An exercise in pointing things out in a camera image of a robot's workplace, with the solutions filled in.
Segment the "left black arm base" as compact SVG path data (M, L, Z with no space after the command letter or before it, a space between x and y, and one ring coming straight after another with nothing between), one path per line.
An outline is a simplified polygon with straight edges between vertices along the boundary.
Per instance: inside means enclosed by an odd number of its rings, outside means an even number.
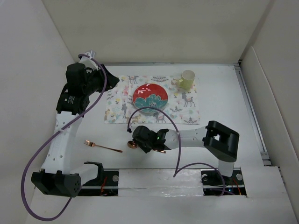
M102 163L86 162L98 168L98 176L85 183L78 196L118 196L119 170L104 169Z

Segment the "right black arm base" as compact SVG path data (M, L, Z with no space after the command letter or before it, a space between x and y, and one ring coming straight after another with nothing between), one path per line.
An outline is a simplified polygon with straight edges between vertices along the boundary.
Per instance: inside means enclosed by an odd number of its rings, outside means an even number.
M231 177L223 177L225 183L224 196L246 196L246 189L242 171L234 169ZM204 196L220 196L223 190L223 182L219 174L213 169L201 170L201 183Z

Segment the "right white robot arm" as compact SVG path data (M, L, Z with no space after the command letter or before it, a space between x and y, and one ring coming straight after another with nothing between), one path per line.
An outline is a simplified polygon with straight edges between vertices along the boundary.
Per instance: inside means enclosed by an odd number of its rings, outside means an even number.
M233 178L240 135L217 121L209 121L206 127L192 130L160 129L157 132L133 123L129 131L132 132L133 142L145 153L179 147L206 148L219 161L217 181L226 184Z

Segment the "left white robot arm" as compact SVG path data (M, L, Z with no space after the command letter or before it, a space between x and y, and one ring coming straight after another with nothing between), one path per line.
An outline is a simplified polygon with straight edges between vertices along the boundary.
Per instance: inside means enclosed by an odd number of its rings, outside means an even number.
M65 75L67 83L56 107L55 138L41 170L32 174L31 181L45 195L76 197L86 182L99 185L104 181L100 163L85 162L75 173L70 166L77 130L90 107L89 97L113 89L119 79L103 64L93 69L73 63L67 66Z

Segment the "copper spoon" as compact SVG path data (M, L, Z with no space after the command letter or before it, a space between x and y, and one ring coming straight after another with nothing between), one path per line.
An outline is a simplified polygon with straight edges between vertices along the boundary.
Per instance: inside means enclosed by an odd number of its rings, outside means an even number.
M134 143L134 142L131 141L131 140L127 142L127 146L128 146L129 148L133 148L133 149L139 147L136 143ZM160 152L160 153L163 153L163 154L166 153L166 151L159 151L159 150L156 150L156 149L153 149L153 151L155 151L155 152Z

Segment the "animal print cloth placemat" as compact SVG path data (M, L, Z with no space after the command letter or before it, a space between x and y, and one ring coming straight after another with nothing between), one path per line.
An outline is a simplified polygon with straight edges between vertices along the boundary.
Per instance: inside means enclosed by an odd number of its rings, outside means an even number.
M128 121L140 124L168 123L167 114L176 124L199 124L199 108L196 85L186 91L175 85L179 75L170 76L121 76L120 82L107 93L107 105L104 115L106 124L126 124ZM168 94L168 103L163 110L153 108L155 113L143 113L132 102L133 91L143 84L158 84Z

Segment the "red and teal plate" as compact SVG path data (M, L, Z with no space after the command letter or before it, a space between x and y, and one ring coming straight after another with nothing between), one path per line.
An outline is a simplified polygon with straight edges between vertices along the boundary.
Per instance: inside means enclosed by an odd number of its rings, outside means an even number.
M153 108L163 110L168 103L168 99L166 90L158 84L143 84L138 86L132 94L132 102L135 108L145 107L140 111L148 114L156 112Z

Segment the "pale yellow mug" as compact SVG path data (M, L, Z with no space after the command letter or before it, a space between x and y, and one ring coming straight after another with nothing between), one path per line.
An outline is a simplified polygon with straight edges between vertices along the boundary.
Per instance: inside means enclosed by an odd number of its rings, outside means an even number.
M195 80L195 73L192 70L185 70L181 73L181 77L175 80L175 85L186 91L190 90Z

